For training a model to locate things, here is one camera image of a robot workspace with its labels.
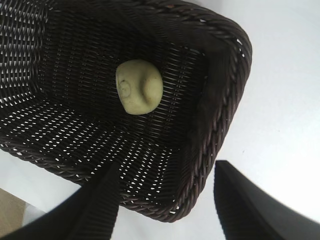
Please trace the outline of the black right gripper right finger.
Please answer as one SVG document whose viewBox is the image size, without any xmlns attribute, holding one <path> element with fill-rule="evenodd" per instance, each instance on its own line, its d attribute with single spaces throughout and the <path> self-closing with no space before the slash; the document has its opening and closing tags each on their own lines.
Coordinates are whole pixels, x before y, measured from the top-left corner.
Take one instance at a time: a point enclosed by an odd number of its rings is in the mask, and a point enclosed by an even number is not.
<svg viewBox="0 0 320 240">
<path fill-rule="evenodd" d="M 214 168 L 214 203 L 227 240 L 318 240 L 319 223 L 277 201 L 226 160 Z"/>
</svg>

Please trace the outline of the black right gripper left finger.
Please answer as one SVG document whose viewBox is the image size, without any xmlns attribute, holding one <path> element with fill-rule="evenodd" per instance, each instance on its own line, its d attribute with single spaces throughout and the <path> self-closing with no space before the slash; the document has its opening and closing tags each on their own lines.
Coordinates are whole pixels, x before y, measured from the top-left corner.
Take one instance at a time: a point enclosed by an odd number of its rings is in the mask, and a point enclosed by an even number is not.
<svg viewBox="0 0 320 240">
<path fill-rule="evenodd" d="M 4 240 L 109 240 L 120 206 L 120 171 L 108 163 L 73 195 Z"/>
</svg>

